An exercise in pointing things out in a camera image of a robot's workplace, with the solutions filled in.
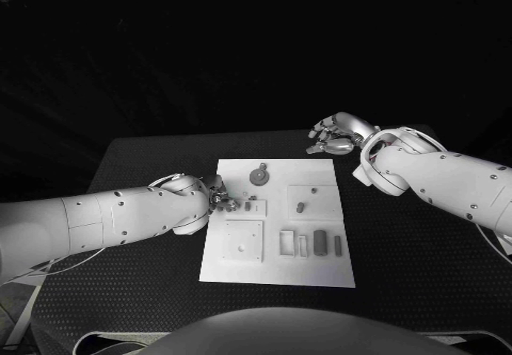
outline black table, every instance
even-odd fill
[[[413,128],[433,135],[427,126]],[[44,354],[70,354],[91,331],[171,332],[215,314],[273,306],[339,311],[424,334],[485,331],[512,343],[512,265],[475,225],[411,191],[393,197],[364,186],[352,177],[358,149],[308,155],[312,143],[303,130],[117,139],[90,192],[147,186],[176,172],[215,174],[218,159],[334,159],[357,289],[201,283],[207,228],[192,236],[171,231],[48,278],[32,325]]]

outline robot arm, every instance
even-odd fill
[[[0,204],[0,284],[34,266],[166,233],[194,234],[215,207],[237,209],[221,176],[172,175],[160,187]]]
[[[355,177],[368,186],[400,196],[411,187],[422,200],[456,216],[512,235],[512,171],[501,164],[447,152],[446,148],[422,132],[400,129],[371,129],[368,122],[347,114],[318,124],[309,136],[322,131],[318,144],[308,153],[325,151],[347,154],[341,139],[359,146],[361,165]],[[351,138],[339,138],[344,133]]]

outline robotic hand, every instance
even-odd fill
[[[215,208],[238,208],[221,176],[198,179],[185,174],[133,189],[0,203],[0,285],[68,255],[156,237],[171,229],[194,234]]]
[[[512,235],[512,169],[449,152],[423,132],[407,127],[381,131],[341,112],[322,120],[309,137],[308,153],[348,154],[361,148],[354,176],[390,195],[411,187],[422,200],[456,216]]]

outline dark background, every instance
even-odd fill
[[[192,5],[0,0],[0,201],[85,193],[114,138],[309,129],[339,111],[512,164],[505,8]]]

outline small part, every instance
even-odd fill
[[[326,231],[315,231],[313,233],[313,253],[318,257],[328,255],[328,234]]]
[[[300,202],[297,204],[297,213],[302,213],[303,211],[305,211],[305,204],[303,204],[303,202]]]
[[[342,237],[339,235],[336,235],[334,237],[334,250],[336,252],[336,256],[341,257],[342,256]]]
[[[269,182],[269,173],[266,163],[260,164],[260,168],[251,171],[248,176],[251,184],[256,186],[263,186]]]
[[[299,242],[299,257],[308,259],[308,239],[305,235],[300,235],[297,238]]]
[[[287,258],[296,257],[293,231],[280,231],[280,256]]]

